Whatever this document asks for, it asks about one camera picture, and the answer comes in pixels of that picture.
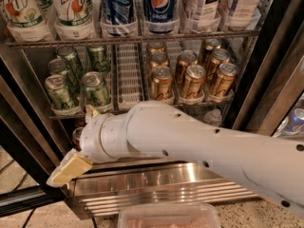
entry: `green can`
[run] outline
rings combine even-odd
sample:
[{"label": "green can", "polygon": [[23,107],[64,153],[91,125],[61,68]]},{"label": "green can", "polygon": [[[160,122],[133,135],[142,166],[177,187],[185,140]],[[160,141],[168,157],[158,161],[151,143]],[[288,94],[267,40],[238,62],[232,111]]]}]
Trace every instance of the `green can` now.
[{"label": "green can", "polygon": [[79,105],[71,88],[68,87],[67,78],[63,75],[51,75],[46,78],[47,95],[56,110],[68,110]]},{"label": "green can", "polygon": [[68,61],[76,78],[81,81],[83,78],[83,64],[79,58],[78,52],[74,47],[58,47],[56,54],[59,58],[64,58]]},{"label": "green can", "polygon": [[94,107],[109,105],[111,98],[103,75],[91,71],[84,75],[83,85],[88,102]]},{"label": "green can", "polygon": [[48,63],[50,75],[60,74],[66,77],[76,95],[80,93],[80,84],[66,59],[57,58]]},{"label": "green can", "polygon": [[110,71],[106,46],[87,46],[86,50],[93,71],[98,71],[102,74]]}]

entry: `robotic arm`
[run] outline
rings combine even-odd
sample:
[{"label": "robotic arm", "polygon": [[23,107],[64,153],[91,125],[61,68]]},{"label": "robotic arm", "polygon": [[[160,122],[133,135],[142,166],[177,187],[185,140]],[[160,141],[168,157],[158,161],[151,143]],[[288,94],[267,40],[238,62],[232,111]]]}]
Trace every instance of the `robotic arm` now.
[{"label": "robotic arm", "polygon": [[197,162],[266,200],[304,216],[304,143],[202,123],[173,106],[142,102],[92,118],[81,154],[94,162],[157,157]]}]

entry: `refrigerator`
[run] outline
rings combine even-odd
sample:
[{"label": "refrigerator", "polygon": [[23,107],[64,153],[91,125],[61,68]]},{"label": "refrigerator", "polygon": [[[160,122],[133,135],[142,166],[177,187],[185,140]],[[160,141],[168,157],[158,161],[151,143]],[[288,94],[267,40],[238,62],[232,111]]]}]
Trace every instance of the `refrigerator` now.
[{"label": "refrigerator", "polygon": [[[0,173],[3,175],[15,164],[23,174],[13,188],[2,188],[0,216],[60,200],[79,219],[90,219],[117,215],[121,209],[136,204],[257,198],[254,192],[197,163],[168,159],[121,158],[94,164],[91,170],[61,188],[48,186],[52,171],[75,148],[72,133],[78,123],[84,122],[86,114],[54,114],[44,85],[48,62],[56,57],[56,48],[75,47],[84,70],[89,70],[86,46],[106,45],[111,64],[105,78],[111,96],[106,111],[118,115],[138,102],[150,100],[144,67],[147,43],[164,41],[174,65],[183,50],[199,52],[201,40],[219,38],[239,68],[232,97],[220,103],[172,105],[200,121],[207,111],[219,108],[222,127],[303,141],[304,127],[284,134],[286,118],[303,101],[303,1],[261,0],[258,23],[253,29],[241,31],[151,36],[139,28],[131,37],[49,42],[16,42],[2,34],[0,145],[1,153],[8,156],[1,159],[4,161]],[[143,16],[140,9],[137,15]],[[0,26],[3,31],[4,20]]]}]

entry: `pepsi logo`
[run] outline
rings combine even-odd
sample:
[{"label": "pepsi logo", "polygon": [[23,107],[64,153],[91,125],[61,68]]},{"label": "pepsi logo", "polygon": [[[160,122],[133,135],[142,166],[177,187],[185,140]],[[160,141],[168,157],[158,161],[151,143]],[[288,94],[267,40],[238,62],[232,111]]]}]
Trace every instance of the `pepsi logo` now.
[{"label": "pepsi logo", "polygon": [[166,12],[170,6],[170,0],[151,0],[151,5],[155,12]]}]

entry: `beverage cooler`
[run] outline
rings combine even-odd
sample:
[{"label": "beverage cooler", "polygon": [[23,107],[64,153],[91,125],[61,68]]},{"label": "beverage cooler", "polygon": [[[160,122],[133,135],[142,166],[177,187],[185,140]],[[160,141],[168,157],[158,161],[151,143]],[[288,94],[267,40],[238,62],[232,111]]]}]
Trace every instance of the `beverage cooler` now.
[{"label": "beverage cooler", "polygon": [[[170,0],[171,5],[176,6],[173,15],[171,18],[166,16],[166,21],[159,23],[163,16],[154,15],[159,10],[172,10],[165,4],[168,1],[157,0],[156,3],[161,3],[159,6],[152,2],[157,11],[154,14],[147,12],[152,9],[145,0],[134,0],[134,6],[125,6],[132,7],[133,16],[129,16],[132,13],[129,11],[119,17],[120,23],[114,23],[111,12],[115,8],[105,9],[108,4],[102,0],[86,0],[90,3],[83,6],[93,7],[88,19],[78,8],[79,4],[78,7],[74,5],[80,18],[78,23],[83,23],[81,27],[60,17],[58,10],[56,17],[54,12],[40,7],[47,19],[43,28],[35,29],[16,26],[21,21],[17,23],[12,17],[17,17],[18,11],[12,11],[9,18],[4,13],[5,8],[8,9],[6,0],[0,1],[0,144],[1,153],[8,153],[11,160],[6,159],[1,164],[0,173],[5,173],[12,162],[26,172],[21,184],[8,190],[3,188],[0,216],[58,200],[64,200],[79,219],[90,219],[117,215],[123,208],[136,204],[215,203],[258,197],[241,183],[211,172],[207,164],[171,160],[165,156],[121,157],[115,161],[94,163],[83,175],[61,187],[47,185],[49,176],[67,153],[72,149],[81,151],[75,136],[76,129],[86,125],[86,105],[94,105],[96,100],[88,96],[89,85],[79,84],[79,95],[66,103],[75,101],[74,106],[56,108],[46,79],[53,77],[50,76],[50,62],[58,62],[65,56],[62,62],[68,62],[70,66],[81,65],[80,77],[94,75],[96,65],[92,62],[96,58],[92,55],[97,53],[107,59],[105,65],[99,62],[103,69],[97,73],[102,75],[97,76],[99,82],[106,86],[102,93],[104,103],[94,106],[100,114],[122,115],[140,102],[157,100],[205,123],[210,123],[206,119],[207,113],[213,111],[220,116],[217,126],[273,138],[304,140],[304,28],[301,9],[304,0],[258,0],[246,26],[230,21],[232,15],[229,10],[218,6],[218,3],[208,7],[208,11],[214,10],[214,15],[210,18],[204,15],[208,19],[201,20],[192,14],[191,3],[194,0]],[[54,7],[58,4],[57,0],[49,1]],[[218,0],[208,1],[213,4]],[[221,49],[229,54],[229,64],[237,67],[237,73],[232,75],[233,83],[224,88],[226,93],[214,94],[205,81],[198,96],[188,99],[187,94],[180,90],[178,76],[174,76],[181,73],[177,70],[182,69],[179,56],[186,51],[188,59],[192,54],[200,57],[208,51],[208,40],[220,40]],[[151,80],[151,45],[163,45],[168,60],[161,73],[165,72],[164,68],[169,68],[169,73],[173,74],[171,92],[166,97],[164,91],[156,92],[154,88],[160,79]],[[75,63],[75,53],[80,63]],[[208,73],[206,65],[212,61],[211,57],[215,58],[215,55],[211,53],[209,60],[202,63],[205,73]],[[78,78],[77,73],[73,75],[76,83],[84,81],[84,78]],[[73,80],[70,81],[69,92],[66,93],[73,94],[71,91],[77,91],[77,86],[73,85]],[[153,131],[147,125],[141,127]],[[180,134],[187,138],[187,129]]]}]

